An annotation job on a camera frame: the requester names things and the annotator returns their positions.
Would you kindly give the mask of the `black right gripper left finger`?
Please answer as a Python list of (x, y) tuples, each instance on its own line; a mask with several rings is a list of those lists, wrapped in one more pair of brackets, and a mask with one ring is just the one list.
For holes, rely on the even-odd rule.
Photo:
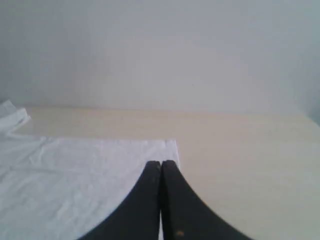
[(82, 240), (157, 240), (160, 228), (161, 164), (148, 161), (120, 205)]

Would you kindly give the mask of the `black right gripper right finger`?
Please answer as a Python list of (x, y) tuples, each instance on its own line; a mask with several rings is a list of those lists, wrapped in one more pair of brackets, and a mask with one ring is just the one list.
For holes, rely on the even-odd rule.
[(193, 191), (173, 160), (161, 165), (161, 220), (165, 240), (249, 240)]

